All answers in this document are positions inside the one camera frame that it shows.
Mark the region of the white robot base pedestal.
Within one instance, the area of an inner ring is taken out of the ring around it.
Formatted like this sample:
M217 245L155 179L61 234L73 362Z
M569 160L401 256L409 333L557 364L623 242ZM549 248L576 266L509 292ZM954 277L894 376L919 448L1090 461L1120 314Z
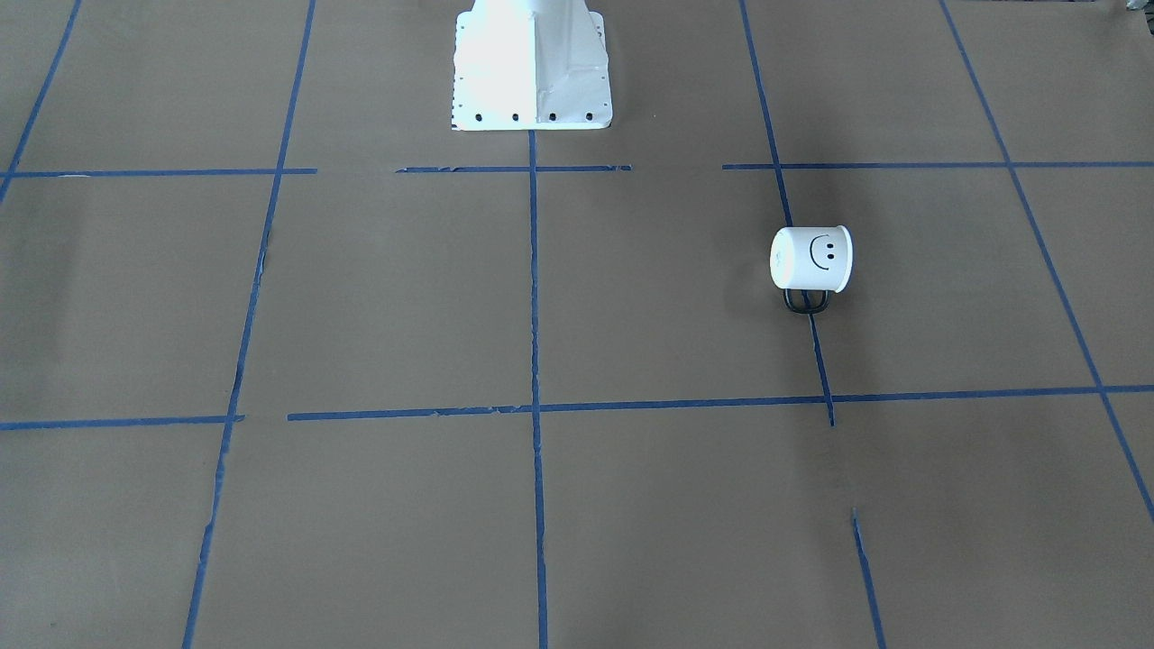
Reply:
M475 1L454 24L451 128L606 129L609 45L585 1Z

